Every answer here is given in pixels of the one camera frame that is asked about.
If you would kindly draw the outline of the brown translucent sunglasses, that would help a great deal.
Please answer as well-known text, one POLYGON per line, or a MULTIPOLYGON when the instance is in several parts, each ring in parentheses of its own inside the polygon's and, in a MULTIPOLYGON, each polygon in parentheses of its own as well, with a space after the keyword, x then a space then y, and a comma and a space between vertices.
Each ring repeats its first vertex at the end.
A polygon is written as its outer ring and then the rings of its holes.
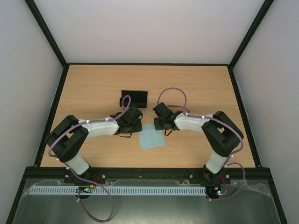
POLYGON ((184 109, 186 112, 190 112, 190 110, 188 110, 187 108, 184 108, 183 106, 178 106, 178 105, 168 105, 168 107, 170 108, 180 108, 180 109, 184 109))

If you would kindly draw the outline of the light blue cleaning cloth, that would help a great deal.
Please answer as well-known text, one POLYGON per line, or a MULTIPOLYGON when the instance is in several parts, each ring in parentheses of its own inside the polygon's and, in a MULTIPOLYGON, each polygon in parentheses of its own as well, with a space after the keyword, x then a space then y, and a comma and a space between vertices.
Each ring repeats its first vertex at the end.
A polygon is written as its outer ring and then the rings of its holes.
POLYGON ((156 130, 153 124, 144 125, 139 132, 139 143, 141 149, 164 147, 164 133, 162 130, 156 130))

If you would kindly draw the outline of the black sunglasses case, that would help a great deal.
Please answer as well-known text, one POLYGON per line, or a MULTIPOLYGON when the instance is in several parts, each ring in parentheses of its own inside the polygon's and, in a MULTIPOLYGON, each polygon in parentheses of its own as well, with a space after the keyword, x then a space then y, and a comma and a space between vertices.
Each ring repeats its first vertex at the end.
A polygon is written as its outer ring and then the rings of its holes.
POLYGON ((122 104, 122 100, 126 95, 130 96, 131 98, 130 106, 135 106, 137 108, 147 108, 147 101, 148 101, 147 91, 122 90, 120 101, 119 101, 120 107, 127 106, 128 99, 125 99, 124 104, 122 104))

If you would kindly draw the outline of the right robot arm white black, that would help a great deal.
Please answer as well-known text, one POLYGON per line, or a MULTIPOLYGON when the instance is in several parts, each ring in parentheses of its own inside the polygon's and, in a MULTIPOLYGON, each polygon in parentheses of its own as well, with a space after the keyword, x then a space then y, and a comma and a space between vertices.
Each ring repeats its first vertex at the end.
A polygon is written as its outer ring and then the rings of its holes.
POLYGON ((210 159, 203 167, 203 177, 207 182, 213 183, 218 180, 221 170, 233 156, 233 150, 238 146, 239 150, 244 147, 243 133, 222 111, 213 115, 173 112, 164 103, 159 103, 153 111, 157 115, 154 118, 155 129, 164 130, 166 136, 169 135, 168 130, 189 130, 205 135, 213 149, 210 159))

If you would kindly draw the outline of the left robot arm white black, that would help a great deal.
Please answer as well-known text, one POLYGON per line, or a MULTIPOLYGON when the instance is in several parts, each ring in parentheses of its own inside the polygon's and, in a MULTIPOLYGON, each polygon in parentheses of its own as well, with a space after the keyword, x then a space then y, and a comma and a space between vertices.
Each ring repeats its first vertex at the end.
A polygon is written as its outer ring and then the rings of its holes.
POLYGON ((46 137, 49 156, 56 157, 77 175, 83 175, 90 168, 79 152, 86 139, 138 133, 142 130, 142 118, 143 113, 135 106, 103 119, 82 120, 69 115, 46 137))

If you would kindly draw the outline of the left controller board with leds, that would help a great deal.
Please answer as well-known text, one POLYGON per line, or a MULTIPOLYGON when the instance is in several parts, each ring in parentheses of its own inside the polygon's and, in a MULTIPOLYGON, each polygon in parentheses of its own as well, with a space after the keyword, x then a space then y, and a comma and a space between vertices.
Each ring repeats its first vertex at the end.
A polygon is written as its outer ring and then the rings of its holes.
POLYGON ((96 187, 94 185, 77 186, 77 188, 75 189, 75 193, 78 194, 79 192, 81 192, 81 193, 91 194, 95 189, 96 187))

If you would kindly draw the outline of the controller board with leds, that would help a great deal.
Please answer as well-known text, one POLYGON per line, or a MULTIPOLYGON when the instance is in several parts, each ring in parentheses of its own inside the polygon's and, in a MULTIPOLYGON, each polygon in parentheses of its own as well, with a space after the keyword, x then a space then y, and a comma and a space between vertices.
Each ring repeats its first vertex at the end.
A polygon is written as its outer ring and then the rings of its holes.
POLYGON ((94 185, 77 186, 77 188, 75 189, 75 193, 78 194, 79 192, 81 192, 81 193, 91 194, 95 189, 96 187, 94 185))
POLYGON ((220 196, 227 194, 228 190, 226 187, 221 186, 209 186, 206 187, 206 194, 209 196, 220 196))

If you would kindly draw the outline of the right controller board with leds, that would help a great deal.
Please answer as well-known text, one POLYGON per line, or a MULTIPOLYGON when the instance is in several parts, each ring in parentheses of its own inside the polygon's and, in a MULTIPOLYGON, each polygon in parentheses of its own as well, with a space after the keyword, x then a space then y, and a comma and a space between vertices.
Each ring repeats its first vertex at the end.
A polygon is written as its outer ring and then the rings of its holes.
POLYGON ((221 186, 209 186, 206 187, 206 194, 209 196, 220 196, 227 194, 228 190, 226 187, 221 186))

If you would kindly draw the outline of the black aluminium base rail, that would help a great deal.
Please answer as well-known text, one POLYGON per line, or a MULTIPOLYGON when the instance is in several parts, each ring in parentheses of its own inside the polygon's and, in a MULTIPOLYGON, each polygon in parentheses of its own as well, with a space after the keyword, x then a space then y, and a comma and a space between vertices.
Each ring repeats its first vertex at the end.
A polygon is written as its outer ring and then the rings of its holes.
MULTIPOLYGON (((202 186, 230 183, 231 180, 267 180, 273 182, 269 168, 223 168, 219 174, 204 175, 203 168, 90 168, 80 177, 104 184, 112 180, 181 180, 202 186)), ((71 171, 62 167, 27 167, 23 179, 64 179, 81 183, 71 171)))

